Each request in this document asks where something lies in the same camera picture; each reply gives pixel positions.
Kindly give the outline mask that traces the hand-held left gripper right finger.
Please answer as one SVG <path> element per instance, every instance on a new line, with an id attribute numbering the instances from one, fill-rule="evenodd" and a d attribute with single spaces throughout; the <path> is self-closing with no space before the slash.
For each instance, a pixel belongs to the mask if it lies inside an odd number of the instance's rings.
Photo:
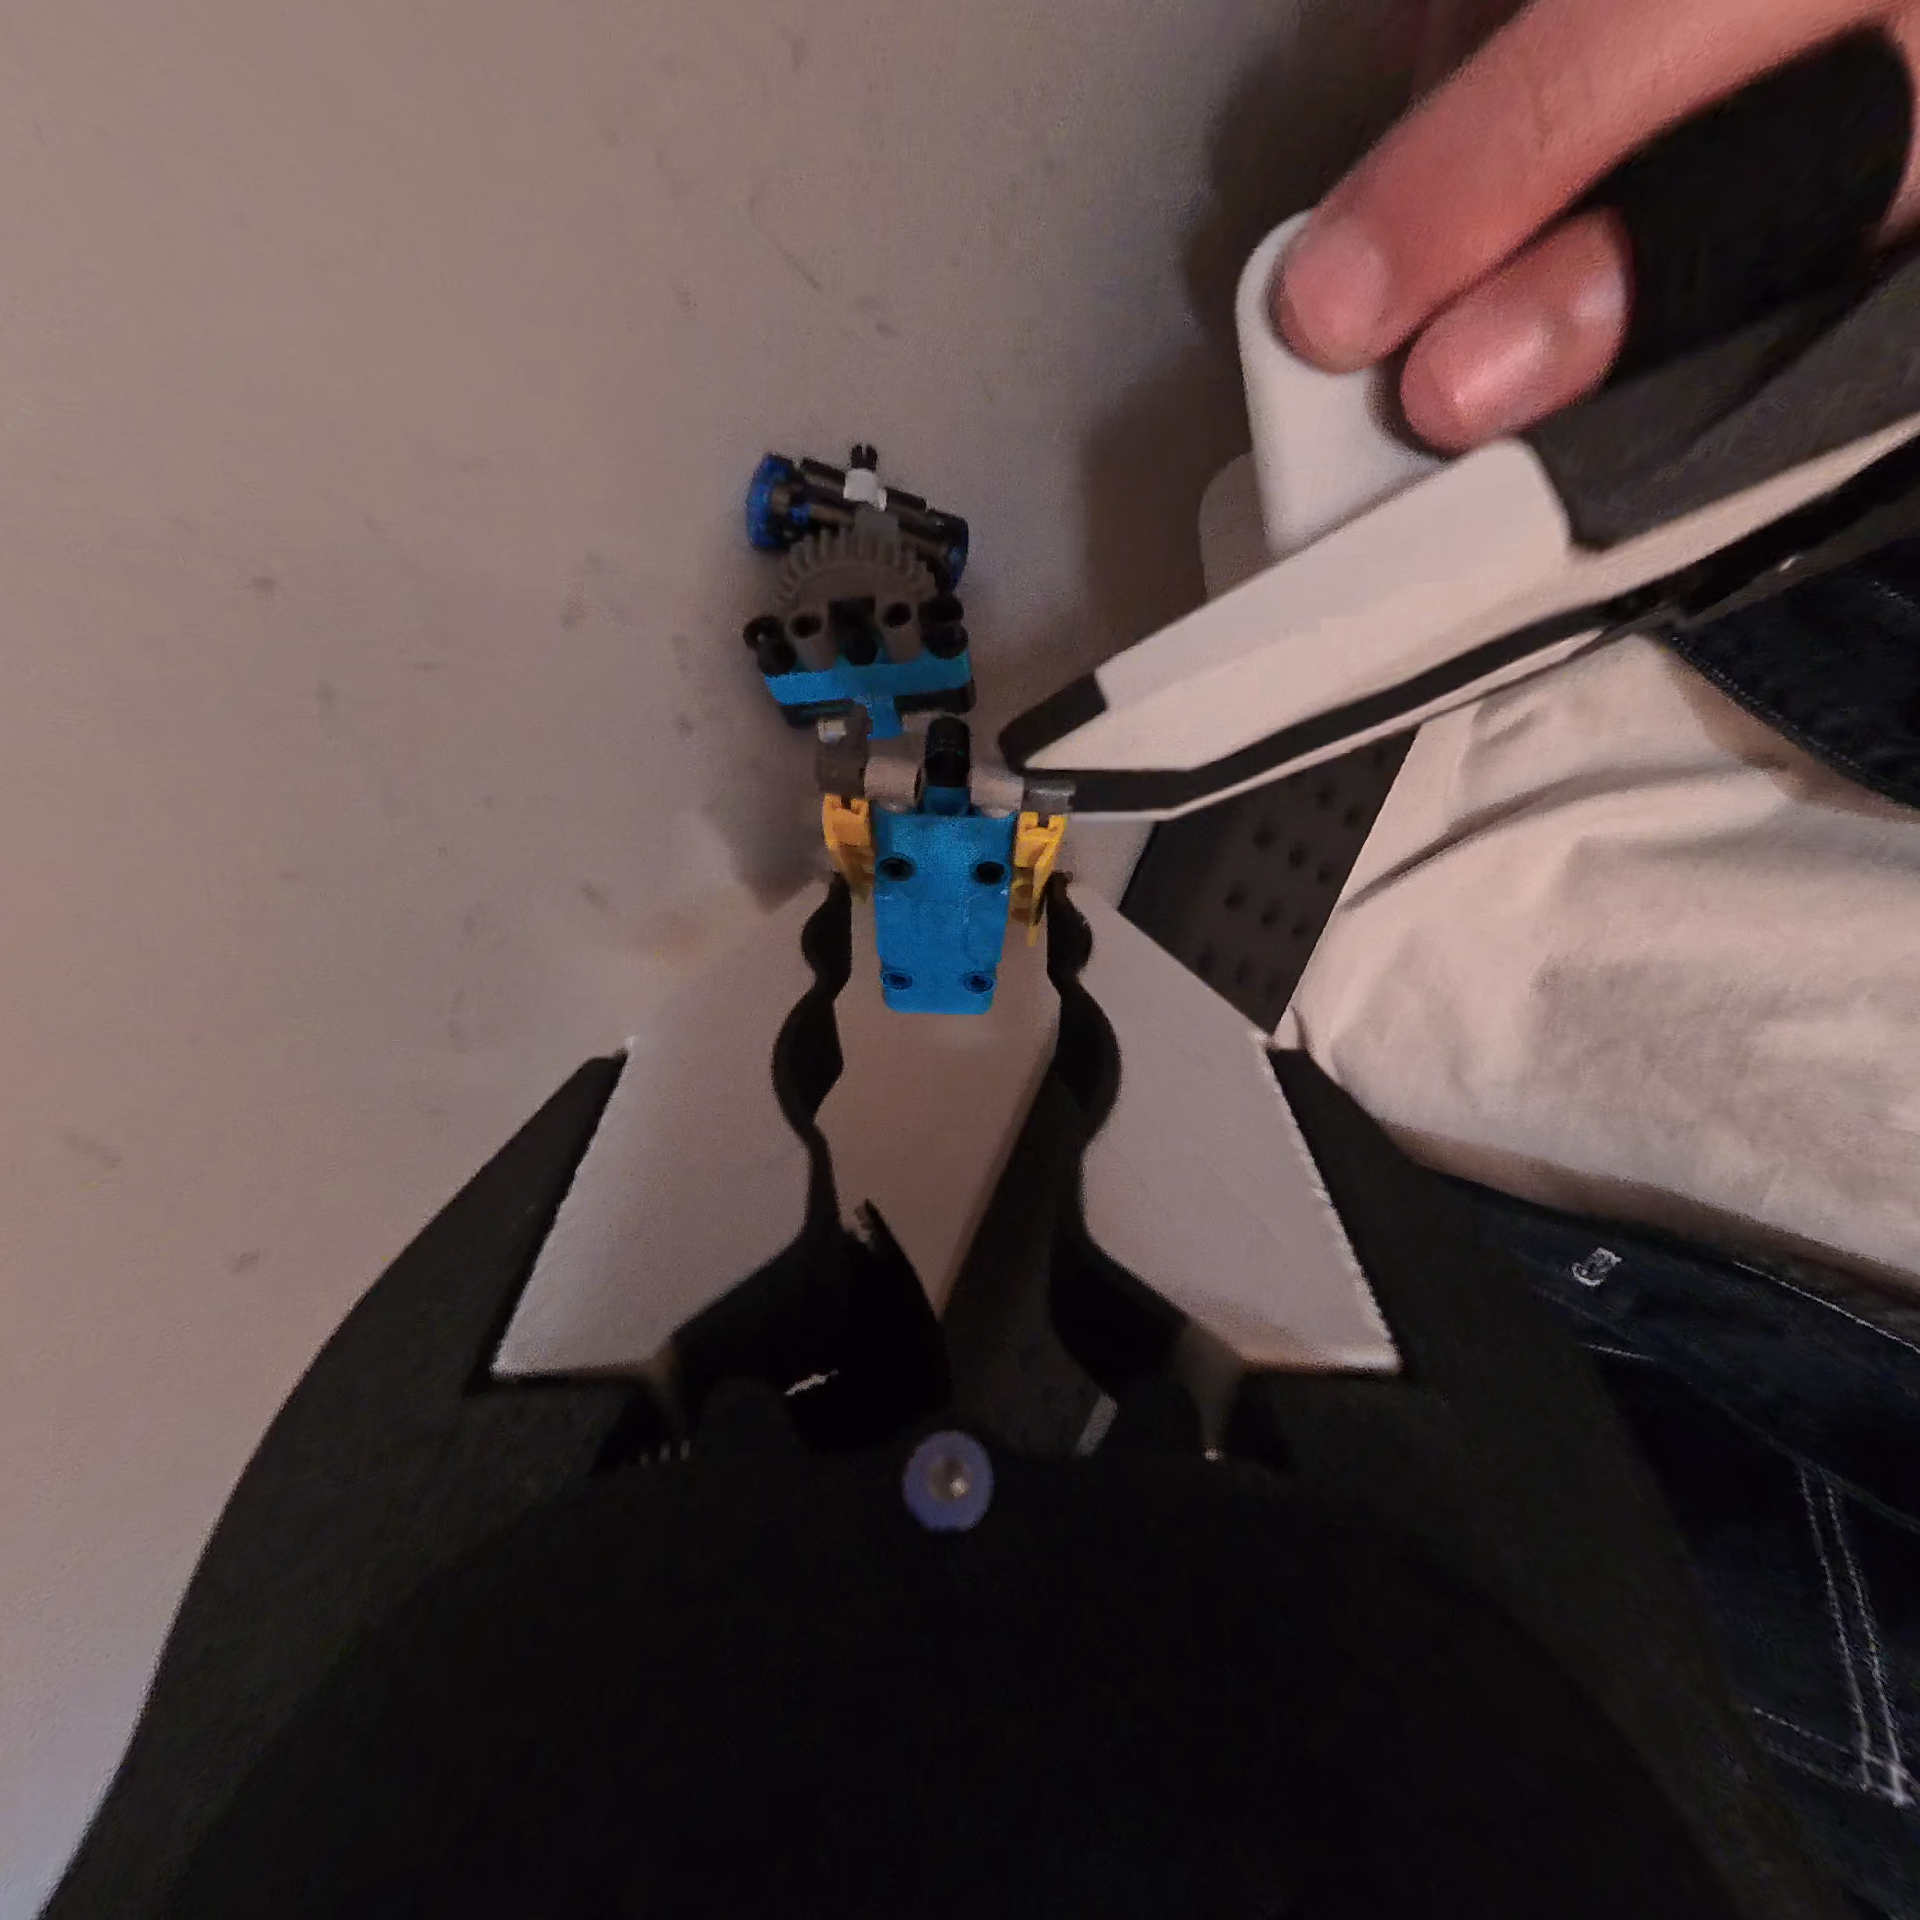
<path id="1" fill-rule="evenodd" d="M 1182 1345 L 1245 1373 L 1396 1373 L 1268 1032 L 1094 895 L 1050 885 L 1044 932 L 1074 1141 L 1047 1280 L 1068 1350 L 1092 1377 Z"/>

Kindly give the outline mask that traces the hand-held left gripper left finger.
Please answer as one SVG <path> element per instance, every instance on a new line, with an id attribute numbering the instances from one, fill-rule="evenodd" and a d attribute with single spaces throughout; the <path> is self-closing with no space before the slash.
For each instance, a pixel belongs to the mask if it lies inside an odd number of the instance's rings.
<path id="1" fill-rule="evenodd" d="M 852 903 L 810 882 L 640 1014 L 495 1348 L 497 1380 L 637 1376 L 698 1311 L 839 1220 L 821 1110 Z"/>

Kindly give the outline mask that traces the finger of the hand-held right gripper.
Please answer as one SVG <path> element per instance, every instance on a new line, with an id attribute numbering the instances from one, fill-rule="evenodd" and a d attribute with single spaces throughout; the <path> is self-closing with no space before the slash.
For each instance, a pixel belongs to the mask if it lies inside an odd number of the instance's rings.
<path id="1" fill-rule="evenodd" d="M 1166 822 L 1616 637 L 1674 637 L 1916 533 L 1916 415 L 1604 548 L 1532 450 L 1464 456 L 1013 717 L 1079 813 Z"/>

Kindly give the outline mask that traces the blue yellow brick assembly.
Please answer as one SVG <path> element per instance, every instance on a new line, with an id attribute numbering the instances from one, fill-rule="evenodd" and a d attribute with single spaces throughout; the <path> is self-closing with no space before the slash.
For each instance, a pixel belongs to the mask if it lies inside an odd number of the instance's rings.
<path id="1" fill-rule="evenodd" d="M 814 724 L 822 845 L 871 903 L 884 1006 L 990 1012 L 1007 927 L 1037 936 L 1071 815 L 1071 782 L 974 753 L 968 722 L 936 710 L 874 741 L 862 709 Z"/>

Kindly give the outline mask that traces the blue beam with black pins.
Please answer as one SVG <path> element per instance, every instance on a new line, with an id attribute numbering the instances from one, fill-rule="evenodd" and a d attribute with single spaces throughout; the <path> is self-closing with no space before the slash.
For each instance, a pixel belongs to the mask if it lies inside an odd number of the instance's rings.
<path id="1" fill-rule="evenodd" d="M 744 621 L 740 640 L 793 728 L 864 714 L 872 737 L 905 732 L 913 713 L 966 713 L 974 665 L 962 604 L 842 593 Z"/>

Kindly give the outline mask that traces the black grey gear assembly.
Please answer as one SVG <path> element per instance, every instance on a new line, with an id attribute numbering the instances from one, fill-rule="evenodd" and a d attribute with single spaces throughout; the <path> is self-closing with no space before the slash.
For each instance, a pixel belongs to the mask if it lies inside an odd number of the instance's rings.
<path id="1" fill-rule="evenodd" d="M 773 604 L 740 632 L 765 674 L 966 650 L 968 520 L 884 481 L 874 446 L 839 466 L 765 453 L 743 516 L 775 559 Z"/>

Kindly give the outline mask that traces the grey desk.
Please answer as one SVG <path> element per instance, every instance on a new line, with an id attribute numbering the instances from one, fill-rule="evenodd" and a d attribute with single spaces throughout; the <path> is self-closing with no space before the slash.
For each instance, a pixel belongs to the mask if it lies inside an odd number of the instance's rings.
<path id="1" fill-rule="evenodd" d="M 1231 281 L 1464 4 L 5 4 L 5 1916 L 352 1300 L 804 873 L 738 495 L 1196 597 Z"/>

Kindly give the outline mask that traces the person's right hand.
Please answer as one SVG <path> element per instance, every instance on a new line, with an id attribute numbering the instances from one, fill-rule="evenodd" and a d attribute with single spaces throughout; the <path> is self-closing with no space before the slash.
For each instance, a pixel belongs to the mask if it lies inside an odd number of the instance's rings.
<path id="1" fill-rule="evenodd" d="M 1622 160 L 1849 31 L 1916 65 L 1916 4 L 1527 4 L 1409 106 L 1287 246 L 1270 314 L 1328 373 L 1401 362 L 1415 439 L 1461 453 L 1570 407 L 1617 361 L 1634 268 L 1576 210 Z"/>

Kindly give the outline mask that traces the person's light trousers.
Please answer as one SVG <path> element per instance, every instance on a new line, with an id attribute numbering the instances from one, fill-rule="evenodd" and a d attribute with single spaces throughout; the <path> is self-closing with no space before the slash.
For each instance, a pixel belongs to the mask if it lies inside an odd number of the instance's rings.
<path id="1" fill-rule="evenodd" d="M 1916 806 L 1655 640 L 1415 733 L 1277 1037 L 1431 1167 L 1916 1293 Z"/>

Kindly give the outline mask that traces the person's denim jacket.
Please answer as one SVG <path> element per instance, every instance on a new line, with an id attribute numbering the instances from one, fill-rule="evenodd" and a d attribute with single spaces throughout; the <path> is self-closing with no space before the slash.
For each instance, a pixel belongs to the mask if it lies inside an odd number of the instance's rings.
<path id="1" fill-rule="evenodd" d="M 1637 1434 L 1817 1858 L 1861 1916 L 1916 1918 L 1916 1309 L 1812 1263 L 1457 1189 Z"/>

